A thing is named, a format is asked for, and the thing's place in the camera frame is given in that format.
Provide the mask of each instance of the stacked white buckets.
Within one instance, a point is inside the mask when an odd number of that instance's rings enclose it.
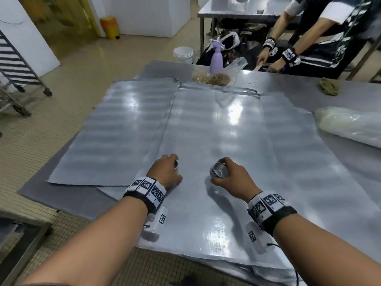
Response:
[[[173,51],[176,62],[192,64],[193,49],[190,47],[177,47]]]

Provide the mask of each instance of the tiled floor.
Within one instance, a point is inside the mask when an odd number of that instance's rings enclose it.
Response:
[[[21,276],[35,269],[88,221],[57,213],[55,209],[18,196],[16,191],[80,129],[113,80],[134,78],[153,59],[172,61],[175,47],[190,46],[197,50],[197,10],[197,1],[192,0],[192,19],[172,39],[122,36],[115,42],[99,39],[82,48],[62,60],[61,67],[43,77],[53,97],[47,98],[39,90],[40,93],[26,105],[33,113],[31,117],[23,118],[13,110],[1,114],[0,208],[49,221],[54,229],[54,234]],[[205,31],[209,27],[210,20],[207,20]],[[366,81],[378,70],[381,56],[376,52],[373,57],[355,80]],[[217,285],[225,281],[228,285],[243,285],[185,258],[141,249],[133,251],[114,285],[165,285],[192,272],[197,273],[202,284]]]

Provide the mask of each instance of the yellow trash bin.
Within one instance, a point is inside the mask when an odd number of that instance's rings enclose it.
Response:
[[[120,38],[117,19],[112,16],[101,18],[101,26],[107,38],[117,40]]]

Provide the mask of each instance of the metal can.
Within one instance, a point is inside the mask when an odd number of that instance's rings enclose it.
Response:
[[[225,163],[217,162],[209,170],[212,178],[226,178],[228,171]]]
[[[179,171],[179,163],[175,160],[173,163],[174,172],[177,173]]]

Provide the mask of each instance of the purple spray bottle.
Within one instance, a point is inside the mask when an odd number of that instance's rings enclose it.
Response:
[[[212,61],[210,62],[210,75],[213,76],[216,73],[221,72],[224,69],[224,62],[222,59],[221,48],[224,46],[221,42],[217,40],[212,40],[212,46],[216,48],[212,56]]]

